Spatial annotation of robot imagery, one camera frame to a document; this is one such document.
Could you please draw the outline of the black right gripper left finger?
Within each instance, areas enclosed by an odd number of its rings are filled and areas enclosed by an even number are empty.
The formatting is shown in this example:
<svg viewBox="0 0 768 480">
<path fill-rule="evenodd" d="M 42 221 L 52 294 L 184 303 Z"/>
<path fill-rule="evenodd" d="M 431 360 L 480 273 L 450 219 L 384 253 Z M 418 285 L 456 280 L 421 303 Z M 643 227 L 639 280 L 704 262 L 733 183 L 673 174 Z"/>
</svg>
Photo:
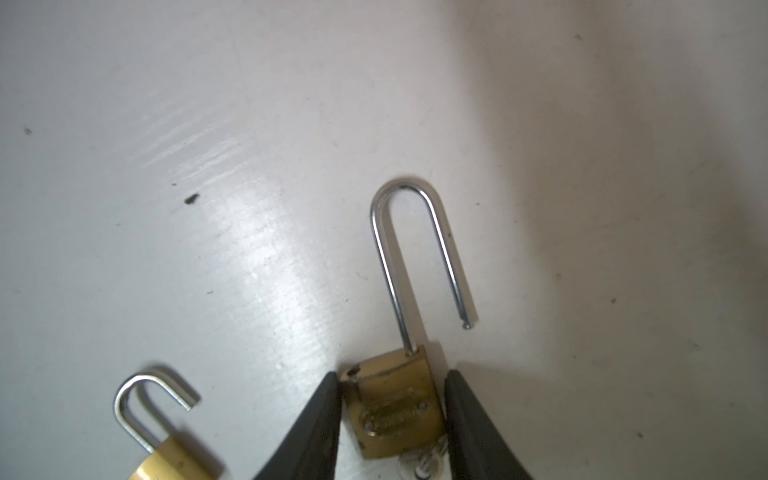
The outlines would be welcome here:
<svg viewBox="0 0 768 480">
<path fill-rule="evenodd" d="M 338 374 L 328 372 L 255 480 L 335 478 L 342 416 Z"/>
</svg>

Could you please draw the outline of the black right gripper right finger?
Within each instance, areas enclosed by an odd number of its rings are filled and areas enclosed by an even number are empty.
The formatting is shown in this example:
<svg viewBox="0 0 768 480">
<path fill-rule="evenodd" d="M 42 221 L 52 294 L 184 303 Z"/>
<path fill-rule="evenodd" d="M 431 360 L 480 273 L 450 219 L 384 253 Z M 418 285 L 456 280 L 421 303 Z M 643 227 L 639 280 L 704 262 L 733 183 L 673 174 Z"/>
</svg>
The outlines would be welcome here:
<svg viewBox="0 0 768 480">
<path fill-rule="evenodd" d="M 447 373 L 444 394 L 453 479 L 533 479 L 458 370 Z"/>
</svg>

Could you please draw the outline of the brass padlock long shackle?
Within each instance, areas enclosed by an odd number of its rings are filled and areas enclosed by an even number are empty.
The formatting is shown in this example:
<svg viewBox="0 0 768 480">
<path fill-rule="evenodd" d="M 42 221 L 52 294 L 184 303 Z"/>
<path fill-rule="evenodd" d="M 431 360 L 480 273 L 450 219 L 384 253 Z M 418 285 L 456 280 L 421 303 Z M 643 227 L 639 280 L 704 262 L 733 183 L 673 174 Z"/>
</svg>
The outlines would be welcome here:
<svg viewBox="0 0 768 480">
<path fill-rule="evenodd" d="M 426 349 L 410 334 L 402 288 L 393 264 L 392 237 L 385 232 L 389 202 L 400 191 L 417 194 L 426 205 L 462 327 L 474 327 L 470 292 L 460 279 L 460 259 L 439 195 L 423 179 L 392 179 L 375 193 L 370 222 L 402 347 L 349 367 L 340 374 L 340 384 L 363 459 L 415 454 L 427 464 L 430 456 L 439 453 L 446 426 Z"/>
</svg>

